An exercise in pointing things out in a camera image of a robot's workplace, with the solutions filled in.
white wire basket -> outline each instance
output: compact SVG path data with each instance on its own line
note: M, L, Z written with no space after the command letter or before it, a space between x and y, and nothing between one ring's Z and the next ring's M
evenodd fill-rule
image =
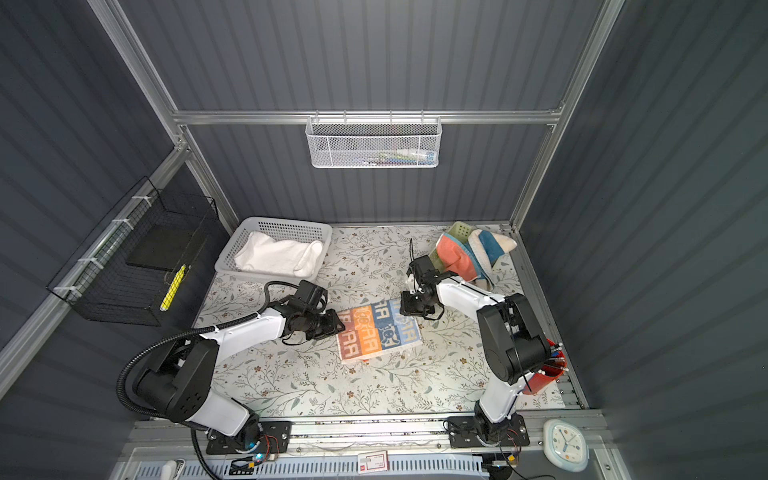
M306 121L306 141L317 168L434 168L442 124L333 124Z
M282 280L283 282L296 283L297 280L312 282L317 278L317 273L323 265L328 246L331 243L333 229L325 223L303 222L301 220L286 220L282 218L250 217L240 224L235 233L227 242L216 261L218 273L228 273L240 280L254 282L269 282ZM274 276L265 273L243 272L235 264L235 255L243 249L251 232L262 232L275 240L295 240L297 242L310 243L315 240L323 242L323 251L317 259L317 265L310 276Z

towel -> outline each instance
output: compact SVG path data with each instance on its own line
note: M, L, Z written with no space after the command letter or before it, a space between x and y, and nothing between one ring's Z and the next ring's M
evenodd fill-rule
M243 272L309 278L318 268L323 243L275 241L261 232L251 232L243 248L235 254L237 268Z
M457 273L468 282L476 279L482 271L472 251L448 233L438 238L435 248L445 270Z
M472 252L475 261L480 265L478 286L486 290L493 288L491 270L496 267L496 263L505 253L513 250L517 245L517 242L513 239L498 233L488 232L487 230L477 229L469 234L467 246ZM485 280L487 285L481 284L479 280Z

black wire basket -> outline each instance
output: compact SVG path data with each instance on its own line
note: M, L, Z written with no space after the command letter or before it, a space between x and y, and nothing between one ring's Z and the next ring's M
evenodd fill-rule
M48 291L87 320L159 326L218 221L212 198L152 190Z

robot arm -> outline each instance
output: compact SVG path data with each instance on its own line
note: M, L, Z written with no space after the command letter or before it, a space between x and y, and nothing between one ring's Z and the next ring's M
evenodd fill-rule
M504 297L470 285L453 272L439 273L427 256L414 259L407 273L417 285L402 293L402 315L428 318L437 304L477 320L495 377L475 405L475 428L481 439L492 441L515 414L515 399L527 381L552 354L530 303L519 293Z
M201 425L227 437L239 452L256 448L262 435L256 413L210 387L216 364L242 350L296 331L323 339L344 330L327 292L302 280L296 293L225 328L165 342L154 348L137 376L134 393L176 423Z

colorful towel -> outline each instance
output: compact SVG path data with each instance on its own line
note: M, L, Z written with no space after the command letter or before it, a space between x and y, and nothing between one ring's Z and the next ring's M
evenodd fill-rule
M464 280L471 282L482 272L472 251L454 236L444 233L437 240L435 248L445 270L457 273Z
M469 234L467 245L475 261L480 265L481 271L478 273L478 278L486 280L488 285L493 288L491 270L496 267L496 263L505 253L514 250L518 243L504 235L477 229Z
M493 288L493 270L505 253L513 250L517 243L504 235L486 230L473 230L466 244L444 233L437 241L437 254L446 270L457 273L468 282L485 290Z
M371 359L422 344L419 324L400 315L400 299L339 312L346 329L338 335L341 363Z

